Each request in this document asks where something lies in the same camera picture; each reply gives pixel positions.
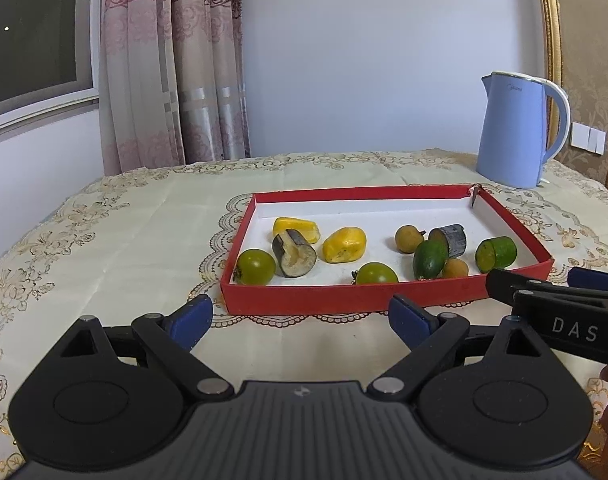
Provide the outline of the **green avocado half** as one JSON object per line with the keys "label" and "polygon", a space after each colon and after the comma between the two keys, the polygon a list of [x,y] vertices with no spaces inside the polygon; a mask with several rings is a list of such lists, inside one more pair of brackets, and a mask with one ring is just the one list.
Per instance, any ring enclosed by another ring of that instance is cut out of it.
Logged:
{"label": "green avocado half", "polygon": [[417,248],[412,259],[412,272],[416,280],[433,280],[441,274],[446,260],[448,250],[446,246],[437,240],[423,240]]}

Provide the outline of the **yellow fruit piece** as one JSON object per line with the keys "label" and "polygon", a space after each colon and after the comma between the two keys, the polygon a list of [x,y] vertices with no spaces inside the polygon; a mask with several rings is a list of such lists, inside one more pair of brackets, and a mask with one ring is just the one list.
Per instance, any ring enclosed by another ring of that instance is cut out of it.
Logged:
{"label": "yellow fruit piece", "polygon": [[277,235],[286,230],[295,230],[305,238],[308,244],[320,240],[320,231],[316,222],[294,217],[278,217],[273,222],[272,234]]}
{"label": "yellow fruit piece", "polygon": [[326,263],[349,263],[365,255],[367,235],[357,226],[347,226],[332,233],[322,244],[322,259]]}

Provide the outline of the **eggplant half cut piece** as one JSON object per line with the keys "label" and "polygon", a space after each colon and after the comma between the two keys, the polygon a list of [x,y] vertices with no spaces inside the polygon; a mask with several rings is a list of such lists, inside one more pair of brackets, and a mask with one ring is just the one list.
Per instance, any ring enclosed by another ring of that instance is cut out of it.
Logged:
{"label": "eggplant half cut piece", "polygon": [[300,278],[311,271],[317,262],[316,249],[295,229],[278,232],[272,240],[281,274],[286,278]]}

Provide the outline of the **brown longan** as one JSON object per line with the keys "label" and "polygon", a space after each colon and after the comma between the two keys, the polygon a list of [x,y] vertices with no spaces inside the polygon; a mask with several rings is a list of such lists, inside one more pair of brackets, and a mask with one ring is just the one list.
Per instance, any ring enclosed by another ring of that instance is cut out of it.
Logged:
{"label": "brown longan", "polygon": [[413,254],[417,247],[425,241],[424,234],[424,231],[420,231],[410,224],[401,226],[394,236],[397,250],[403,254]]}
{"label": "brown longan", "polygon": [[441,270],[442,278],[466,278],[468,275],[468,264],[458,258],[447,259],[443,270]]}

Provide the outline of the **green cut cucumber chunk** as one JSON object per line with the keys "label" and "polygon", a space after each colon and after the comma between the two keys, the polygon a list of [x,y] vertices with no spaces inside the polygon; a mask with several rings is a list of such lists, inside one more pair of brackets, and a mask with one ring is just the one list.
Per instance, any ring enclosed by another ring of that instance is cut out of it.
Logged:
{"label": "green cut cucumber chunk", "polygon": [[483,240],[475,250],[475,264],[483,274],[494,269],[505,269],[516,261],[518,248],[509,236]]}

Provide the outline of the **green round fruit front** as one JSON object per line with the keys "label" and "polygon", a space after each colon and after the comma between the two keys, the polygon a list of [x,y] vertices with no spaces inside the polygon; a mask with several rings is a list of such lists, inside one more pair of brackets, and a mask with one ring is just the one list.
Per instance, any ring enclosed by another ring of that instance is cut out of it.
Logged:
{"label": "green round fruit front", "polygon": [[398,282],[395,271],[381,262],[365,263],[351,275],[353,275],[355,285],[394,284]]}

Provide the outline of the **green round fruit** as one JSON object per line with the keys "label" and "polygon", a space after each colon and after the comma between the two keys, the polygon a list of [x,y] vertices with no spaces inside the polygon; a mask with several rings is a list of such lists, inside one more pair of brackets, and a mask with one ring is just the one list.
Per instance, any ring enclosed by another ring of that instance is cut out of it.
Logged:
{"label": "green round fruit", "polygon": [[381,262],[365,263],[351,275],[353,275],[355,285],[394,284],[398,282],[395,271]]}
{"label": "green round fruit", "polygon": [[233,271],[235,283],[249,286],[265,286],[276,273],[276,263],[264,250],[249,248],[241,252]]}

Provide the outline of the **brown longan back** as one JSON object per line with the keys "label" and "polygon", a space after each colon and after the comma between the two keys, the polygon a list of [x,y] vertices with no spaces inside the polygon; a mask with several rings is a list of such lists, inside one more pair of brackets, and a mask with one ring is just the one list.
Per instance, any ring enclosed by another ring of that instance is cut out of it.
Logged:
{"label": "brown longan back", "polygon": [[413,254],[417,247],[425,241],[424,234],[424,231],[420,231],[410,224],[401,226],[394,236],[397,250],[403,254]]}

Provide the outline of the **dark eggplant slice right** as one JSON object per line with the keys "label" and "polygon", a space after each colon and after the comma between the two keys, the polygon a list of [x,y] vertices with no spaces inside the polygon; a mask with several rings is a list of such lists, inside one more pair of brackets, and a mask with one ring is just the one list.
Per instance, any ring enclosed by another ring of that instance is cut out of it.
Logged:
{"label": "dark eggplant slice right", "polygon": [[435,240],[435,242],[440,242],[446,248],[449,258],[462,256],[468,245],[464,227],[459,223],[434,228],[430,231],[429,238]]}

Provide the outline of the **blue electric kettle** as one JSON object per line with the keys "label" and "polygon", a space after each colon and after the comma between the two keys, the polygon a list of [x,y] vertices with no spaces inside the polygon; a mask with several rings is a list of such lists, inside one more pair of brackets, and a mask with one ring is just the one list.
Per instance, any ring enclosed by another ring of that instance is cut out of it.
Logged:
{"label": "blue electric kettle", "polygon": [[[476,171],[513,188],[535,188],[545,162],[563,148],[571,130],[566,92],[554,82],[494,70],[482,78],[487,97]],[[548,145],[547,101],[556,103],[559,127]]]}

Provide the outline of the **red shallow box tray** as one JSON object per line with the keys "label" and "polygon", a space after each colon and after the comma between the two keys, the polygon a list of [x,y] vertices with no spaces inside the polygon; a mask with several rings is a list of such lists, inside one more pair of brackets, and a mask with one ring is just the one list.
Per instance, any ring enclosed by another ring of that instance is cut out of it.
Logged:
{"label": "red shallow box tray", "polygon": [[[269,252],[272,226],[278,217],[317,223],[328,237],[347,226],[367,235],[365,255],[356,262],[318,261],[301,278],[275,276],[266,286],[234,282],[238,256],[245,249]],[[418,281],[411,258],[394,245],[400,226],[412,224],[429,232],[459,223],[467,235],[462,255],[469,266],[466,278]],[[485,278],[474,261],[483,240],[509,236],[518,248],[510,268],[531,278],[546,278],[554,258],[530,230],[495,197],[479,185],[368,186],[368,188],[319,188],[256,193],[247,205],[220,278],[223,301],[237,315],[325,315],[384,311],[391,297],[402,294],[421,307],[444,306],[483,299]],[[354,271],[368,262],[381,262],[398,276],[394,284],[355,285]]]}

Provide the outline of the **pink floral curtain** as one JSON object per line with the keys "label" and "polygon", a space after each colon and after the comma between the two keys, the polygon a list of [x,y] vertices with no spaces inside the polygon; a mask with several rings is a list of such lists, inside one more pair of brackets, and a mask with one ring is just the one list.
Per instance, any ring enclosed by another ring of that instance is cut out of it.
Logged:
{"label": "pink floral curtain", "polygon": [[242,0],[102,0],[104,171],[251,154]]}

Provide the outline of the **gold framed headboard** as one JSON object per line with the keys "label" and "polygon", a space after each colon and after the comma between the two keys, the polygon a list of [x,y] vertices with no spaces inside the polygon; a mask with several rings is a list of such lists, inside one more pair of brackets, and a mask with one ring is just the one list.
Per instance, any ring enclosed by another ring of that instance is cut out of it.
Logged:
{"label": "gold framed headboard", "polygon": [[546,77],[566,90],[572,120],[606,134],[604,154],[566,144],[557,159],[608,189],[608,0],[539,0]]}

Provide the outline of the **white wall switch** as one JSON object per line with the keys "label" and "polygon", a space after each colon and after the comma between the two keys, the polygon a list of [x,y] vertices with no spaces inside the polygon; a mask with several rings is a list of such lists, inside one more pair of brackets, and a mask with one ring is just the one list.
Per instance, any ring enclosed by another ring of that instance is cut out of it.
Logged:
{"label": "white wall switch", "polygon": [[597,128],[574,122],[571,128],[570,144],[572,148],[579,148],[602,156],[606,150],[606,133]]}

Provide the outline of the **window with white frame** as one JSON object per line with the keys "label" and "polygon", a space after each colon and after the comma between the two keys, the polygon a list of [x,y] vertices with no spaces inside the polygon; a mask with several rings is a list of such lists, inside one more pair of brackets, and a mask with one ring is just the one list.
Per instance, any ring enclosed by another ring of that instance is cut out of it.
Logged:
{"label": "window with white frame", "polygon": [[100,0],[0,0],[0,133],[98,99]]}

